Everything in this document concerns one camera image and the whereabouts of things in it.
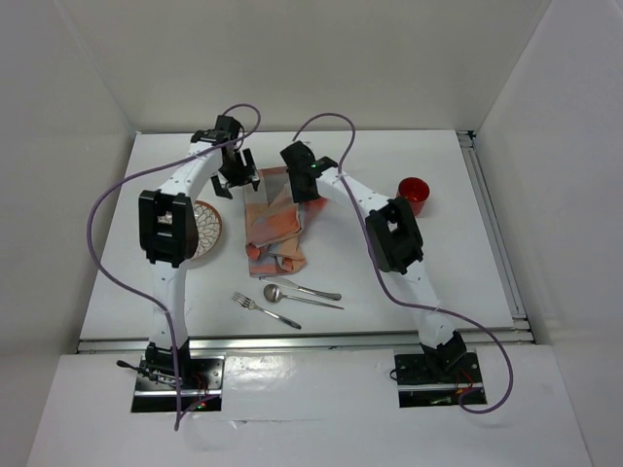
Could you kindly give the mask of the orange checked cloth placemat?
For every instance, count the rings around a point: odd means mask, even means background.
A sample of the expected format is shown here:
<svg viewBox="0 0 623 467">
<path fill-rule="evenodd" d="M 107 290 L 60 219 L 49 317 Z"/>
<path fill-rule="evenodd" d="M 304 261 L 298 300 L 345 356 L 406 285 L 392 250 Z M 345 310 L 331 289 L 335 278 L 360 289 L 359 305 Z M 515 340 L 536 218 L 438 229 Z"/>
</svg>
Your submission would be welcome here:
<svg viewBox="0 0 623 467">
<path fill-rule="evenodd" d="M 319 215 L 327 200 L 296 203 L 284 166 L 260 169 L 258 174 L 259 186 L 243 189 L 249 274 L 255 277 L 294 274 L 307 264 L 301 246 L 306 227 Z"/>
</svg>

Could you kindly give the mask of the red mug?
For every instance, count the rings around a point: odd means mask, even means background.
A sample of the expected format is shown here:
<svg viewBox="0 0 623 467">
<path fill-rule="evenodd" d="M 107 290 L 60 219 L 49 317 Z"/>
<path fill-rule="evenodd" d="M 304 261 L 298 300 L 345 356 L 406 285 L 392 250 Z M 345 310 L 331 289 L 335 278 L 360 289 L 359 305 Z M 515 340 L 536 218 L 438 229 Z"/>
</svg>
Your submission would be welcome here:
<svg viewBox="0 0 623 467">
<path fill-rule="evenodd" d="M 421 178 L 407 177 L 398 184 L 397 195 L 408 200 L 413 214 L 418 216 L 430 197 L 430 187 Z"/>
</svg>

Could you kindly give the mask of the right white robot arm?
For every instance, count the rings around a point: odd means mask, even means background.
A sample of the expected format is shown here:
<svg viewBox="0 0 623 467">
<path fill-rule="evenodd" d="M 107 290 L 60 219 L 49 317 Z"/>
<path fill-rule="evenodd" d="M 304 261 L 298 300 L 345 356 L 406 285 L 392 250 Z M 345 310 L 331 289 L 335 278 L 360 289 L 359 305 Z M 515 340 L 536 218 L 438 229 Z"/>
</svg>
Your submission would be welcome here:
<svg viewBox="0 0 623 467">
<path fill-rule="evenodd" d="M 414 313 L 424 368 L 436 381 L 458 370 L 466 346 L 453 322 L 442 315 L 440 301 L 423 262 L 423 239 L 409 202 L 380 195 L 327 158 L 317 159 L 301 141 L 280 152 L 296 202 L 327 198 L 352 207 L 363 225 L 368 251 L 382 278 L 392 283 L 396 304 Z"/>
</svg>

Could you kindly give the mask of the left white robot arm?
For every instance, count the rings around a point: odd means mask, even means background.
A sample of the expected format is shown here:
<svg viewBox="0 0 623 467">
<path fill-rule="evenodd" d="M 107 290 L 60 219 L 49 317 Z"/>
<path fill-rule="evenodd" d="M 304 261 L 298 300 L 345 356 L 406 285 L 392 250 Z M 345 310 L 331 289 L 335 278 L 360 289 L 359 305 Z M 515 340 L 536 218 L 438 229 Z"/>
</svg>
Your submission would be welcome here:
<svg viewBox="0 0 623 467">
<path fill-rule="evenodd" d="M 146 367 L 171 388 L 191 379 L 189 336 L 185 323 L 185 283 L 190 260 L 200 243 L 195 202 L 210 183 L 215 195 L 231 199 L 231 189 L 257 189 L 259 175 L 251 151 L 240 149 L 242 124 L 220 115 L 215 126 L 191 138 L 188 162 L 162 185 L 138 198 L 139 243 L 150 264 L 156 304 Z"/>
</svg>

